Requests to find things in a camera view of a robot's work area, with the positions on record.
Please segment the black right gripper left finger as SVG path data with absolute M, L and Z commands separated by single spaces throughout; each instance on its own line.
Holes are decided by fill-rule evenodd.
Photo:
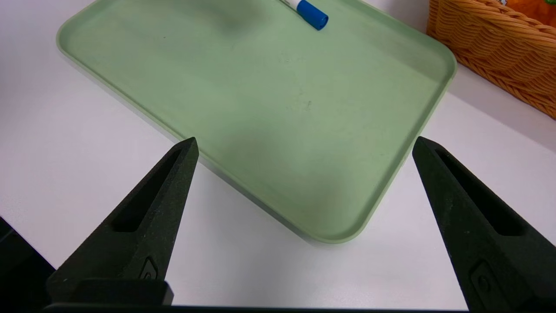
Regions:
M 199 149 L 174 145 L 48 278 L 53 304 L 170 305 L 165 275 Z

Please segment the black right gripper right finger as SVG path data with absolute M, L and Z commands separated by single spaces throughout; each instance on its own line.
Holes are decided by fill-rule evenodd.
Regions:
M 443 146 L 412 155 L 468 309 L 554 311 L 554 244 Z

